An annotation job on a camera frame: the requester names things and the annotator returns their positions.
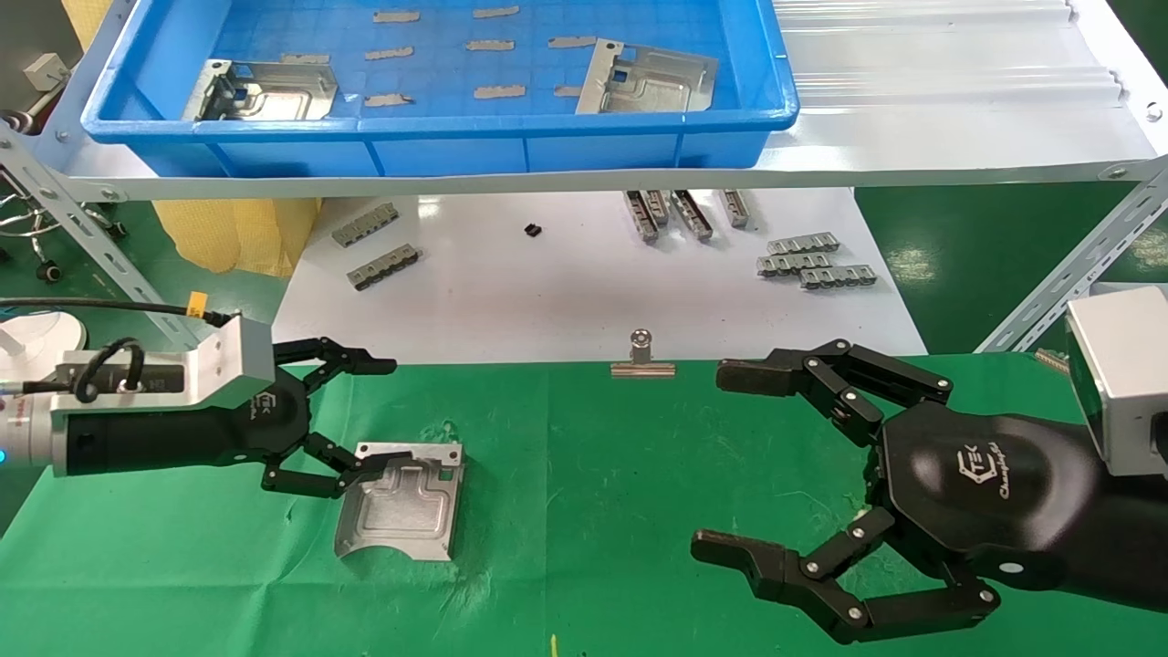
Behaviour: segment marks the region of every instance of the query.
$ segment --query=green table surface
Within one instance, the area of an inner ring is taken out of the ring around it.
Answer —
[[[917,361],[951,406],[1075,421],[1024,354]],[[1162,653],[1168,618],[999,587],[979,628],[839,646],[798,610],[689,556],[700,527],[807,551],[862,505],[864,451],[798,399],[604,364],[403,367],[338,379],[315,427],[343,444],[434,442],[468,465],[451,563],[332,549],[336,500],[259,490],[256,464],[39,482],[0,541],[0,655],[548,656]],[[1117,563],[1117,568],[1125,567]],[[936,586],[888,547],[861,595]]]

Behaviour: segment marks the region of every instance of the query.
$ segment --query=robotic hand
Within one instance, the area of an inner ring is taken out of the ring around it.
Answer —
[[[304,381],[278,367],[310,359],[324,364]],[[264,490],[336,498],[412,455],[357,458],[310,431],[308,396],[340,373],[396,368],[327,338],[272,346],[271,328],[243,317],[224,317],[186,353],[145,354],[130,339],[67,352],[60,383],[0,382],[0,468],[51,465],[75,476],[259,462]],[[281,469],[299,449],[336,476]]]
[[[974,627],[999,606],[983,579],[1168,611],[1168,480],[1108,472],[1087,426],[957,413],[945,378],[844,340],[725,360],[717,385],[801,395],[869,450],[871,510],[807,555],[709,530],[690,544],[694,558],[743,572],[756,597],[801,609],[839,643]],[[861,389],[906,409],[884,421]],[[884,542],[945,587],[863,601],[843,590],[839,578]]]

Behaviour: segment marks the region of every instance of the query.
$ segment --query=blue plastic tray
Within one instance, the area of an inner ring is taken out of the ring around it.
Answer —
[[[474,19],[474,8],[519,13]],[[420,20],[375,23],[377,11]],[[714,103],[686,113],[575,115],[559,84],[584,81],[596,35],[718,60]],[[466,41],[513,40],[509,51]],[[412,46],[409,57],[367,61]],[[327,54],[340,91],[306,122],[178,120],[209,57],[279,61]],[[520,98],[475,99],[485,85]],[[412,105],[367,108],[405,94]],[[640,167],[749,167],[799,102],[770,0],[138,0],[82,123],[160,175],[459,175]]]

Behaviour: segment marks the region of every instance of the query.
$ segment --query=metal shelf frame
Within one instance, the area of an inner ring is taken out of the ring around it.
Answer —
[[[114,0],[37,137],[0,125],[0,166],[132,299],[161,299],[79,203],[627,188],[1133,181],[1135,189],[976,351],[1023,351],[1168,201],[1168,89],[1106,0],[774,0],[802,112],[749,170],[459,178],[161,178],[81,113],[135,0]],[[154,317],[179,345],[194,336]]]

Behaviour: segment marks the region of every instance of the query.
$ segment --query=yellow tag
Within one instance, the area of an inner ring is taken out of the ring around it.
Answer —
[[[203,312],[206,311],[207,311],[207,293],[190,292],[190,300],[187,302],[187,317],[197,317],[202,319]]]

